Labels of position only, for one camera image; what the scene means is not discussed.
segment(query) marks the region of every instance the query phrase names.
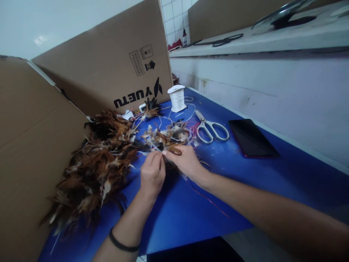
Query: black wristband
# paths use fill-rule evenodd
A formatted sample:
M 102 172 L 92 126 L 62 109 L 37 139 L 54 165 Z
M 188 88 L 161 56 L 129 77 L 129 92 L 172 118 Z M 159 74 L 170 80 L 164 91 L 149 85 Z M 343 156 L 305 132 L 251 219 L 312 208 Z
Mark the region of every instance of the black wristband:
M 116 238 L 113 236 L 113 227 L 110 229 L 109 232 L 109 238 L 110 240 L 113 242 L 114 246 L 116 246 L 117 248 L 123 250 L 123 251 L 127 251 L 127 252 L 136 252 L 139 250 L 139 246 L 136 247 L 127 247 L 124 246 L 123 244 L 121 244 L 118 240 L 116 240 Z

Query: cardboard box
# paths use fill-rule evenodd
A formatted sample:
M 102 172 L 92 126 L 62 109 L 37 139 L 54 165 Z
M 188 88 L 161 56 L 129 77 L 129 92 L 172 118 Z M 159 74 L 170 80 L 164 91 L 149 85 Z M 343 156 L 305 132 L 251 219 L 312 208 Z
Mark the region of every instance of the cardboard box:
M 158 0 L 145 0 L 34 61 L 90 116 L 107 108 L 136 110 L 146 97 L 168 100 L 172 87 Z M 37 261 L 49 234 L 48 225 L 38 226 L 51 207 L 47 197 L 85 139 L 86 117 L 42 75 L 24 59 L 0 56 L 0 261 Z
M 143 1 L 32 60 L 89 116 L 124 114 L 173 86 L 158 0 Z
M 39 228 L 86 117 L 26 60 L 0 58 L 0 261 L 36 261 L 49 234 Z
M 301 12 L 340 0 L 316 0 Z M 190 41 L 253 26 L 260 18 L 278 10 L 291 0 L 199 0 L 188 10 Z

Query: feather bundle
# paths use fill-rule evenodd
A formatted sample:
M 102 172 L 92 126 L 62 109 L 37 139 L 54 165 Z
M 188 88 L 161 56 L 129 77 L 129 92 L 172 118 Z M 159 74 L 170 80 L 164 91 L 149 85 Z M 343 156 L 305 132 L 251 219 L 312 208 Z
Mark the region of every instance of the feather bundle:
M 149 100 L 147 98 L 147 101 L 145 102 L 145 109 L 143 111 L 143 115 L 145 118 L 153 118 L 156 116 L 160 116 L 160 104 L 157 102 L 155 97 L 153 97 L 152 100 Z
M 180 151 L 175 148 L 177 145 L 184 145 L 189 143 L 190 131 L 186 128 L 186 122 L 183 119 L 173 122 L 164 131 L 154 131 L 149 125 L 148 129 L 141 136 L 146 144 L 156 146 L 160 151 L 167 150 L 179 155 Z
M 126 186 L 131 162 L 142 149 L 135 140 L 132 123 L 115 111 L 102 112 L 92 120 L 85 124 L 91 130 L 90 136 L 72 153 L 63 179 L 57 184 L 57 193 L 51 198 L 52 208 L 40 223 L 49 220 L 57 227 L 55 235 L 62 230 L 74 231 L 82 216 L 87 226 L 96 225 L 102 205 Z M 114 200 L 123 212 L 122 204 Z

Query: thread spool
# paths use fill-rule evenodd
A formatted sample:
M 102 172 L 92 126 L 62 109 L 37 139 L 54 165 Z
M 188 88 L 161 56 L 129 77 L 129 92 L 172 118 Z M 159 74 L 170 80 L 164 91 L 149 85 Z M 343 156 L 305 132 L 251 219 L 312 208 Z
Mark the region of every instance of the thread spool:
M 184 88 L 183 85 L 175 85 L 171 87 L 167 93 L 170 94 L 171 103 L 172 103 L 172 112 L 179 112 L 186 108 L 186 105 L 184 103 Z

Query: logo on box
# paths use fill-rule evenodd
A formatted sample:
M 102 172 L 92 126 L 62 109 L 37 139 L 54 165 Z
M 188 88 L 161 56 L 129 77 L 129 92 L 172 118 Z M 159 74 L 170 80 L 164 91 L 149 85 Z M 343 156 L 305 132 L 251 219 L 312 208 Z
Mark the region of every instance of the logo on box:
M 163 93 L 163 89 L 161 85 L 159 84 L 159 78 L 157 78 L 156 83 L 154 85 L 154 96 L 157 97 L 158 93 L 160 92 L 161 94 Z M 122 99 L 116 99 L 114 100 L 114 104 L 116 108 L 123 107 L 129 103 L 133 103 L 135 101 L 138 101 L 142 98 L 148 97 L 149 95 L 153 95 L 151 92 L 150 88 L 147 87 L 145 89 L 145 96 L 144 96 L 144 90 L 138 90 L 136 92 L 133 92 L 131 94 L 128 94 L 127 97 L 123 96 Z

